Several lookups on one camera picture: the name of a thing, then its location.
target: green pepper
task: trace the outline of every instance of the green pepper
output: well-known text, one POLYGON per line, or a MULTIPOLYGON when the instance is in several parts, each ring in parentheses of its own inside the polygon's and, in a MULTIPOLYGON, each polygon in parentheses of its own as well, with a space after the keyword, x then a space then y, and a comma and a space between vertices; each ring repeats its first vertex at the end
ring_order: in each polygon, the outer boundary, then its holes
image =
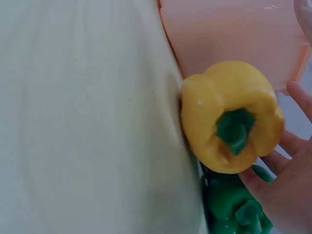
MULTIPOLYGON (((273 177, 261 166, 252 169, 267 183, 273 177)), ((272 223, 258 201, 249 193, 238 174, 209 171, 203 188, 203 203, 211 234, 269 234, 272 223)))

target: pepper stem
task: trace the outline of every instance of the pepper stem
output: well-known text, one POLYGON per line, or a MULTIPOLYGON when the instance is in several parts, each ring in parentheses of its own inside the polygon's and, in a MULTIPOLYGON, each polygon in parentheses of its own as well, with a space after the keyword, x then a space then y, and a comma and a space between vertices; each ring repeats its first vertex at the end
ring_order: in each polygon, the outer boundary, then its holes
POLYGON ((217 122, 216 135, 237 156, 245 148, 255 117, 246 109, 225 112, 217 122))
POLYGON ((250 231, 251 231, 250 233, 261 234, 262 233, 262 227, 261 227, 259 216, 255 213, 253 213, 250 216, 250 220, 251 220, 251 224, 248 225, 248 227, 250 228, 250 231))
POLYGON ((242 226, 246 226, 251 234, 261 234, 260 218, 263 216, 262 207, 256 200, 248 200, 235 213, 235 218, 242 226))

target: pink plastic container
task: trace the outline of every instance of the pink plastic container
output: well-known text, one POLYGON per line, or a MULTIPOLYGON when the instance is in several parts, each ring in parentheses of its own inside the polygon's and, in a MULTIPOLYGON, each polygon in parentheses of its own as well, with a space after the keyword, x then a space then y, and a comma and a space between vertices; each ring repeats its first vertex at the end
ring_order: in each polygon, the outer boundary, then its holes
POLYGON ((186 78, 239 60, 259 69, 275 90, 298 80, 310 46, 293 0, 160 0, 163 25, 186 78))

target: white fabric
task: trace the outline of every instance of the white fabric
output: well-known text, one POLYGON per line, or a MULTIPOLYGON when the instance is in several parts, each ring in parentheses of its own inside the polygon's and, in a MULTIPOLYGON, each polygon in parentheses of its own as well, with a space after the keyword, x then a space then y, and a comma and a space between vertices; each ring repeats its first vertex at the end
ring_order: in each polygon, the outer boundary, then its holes
POLYGON ((153 0, 0 1, 0 233, 206 233, 153 0))

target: bell pepper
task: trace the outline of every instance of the bell pepper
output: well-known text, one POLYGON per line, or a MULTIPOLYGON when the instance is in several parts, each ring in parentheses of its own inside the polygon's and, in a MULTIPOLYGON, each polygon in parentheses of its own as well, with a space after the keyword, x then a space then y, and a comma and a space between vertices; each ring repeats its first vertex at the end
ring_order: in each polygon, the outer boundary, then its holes
POLYGON ((264 75, 240 61, 218 63, 185 79, 181 121, 190 147, 209 169, 246 170, 280 142, 284 117, 264 75))
MULTIPOLYGON (((267 183, 272 176, 258 165, 255 173, 267 183)), ((238 175, 208 173, 203 186, 203 204, 211 234, 269 234, 272 223, 238 175)))

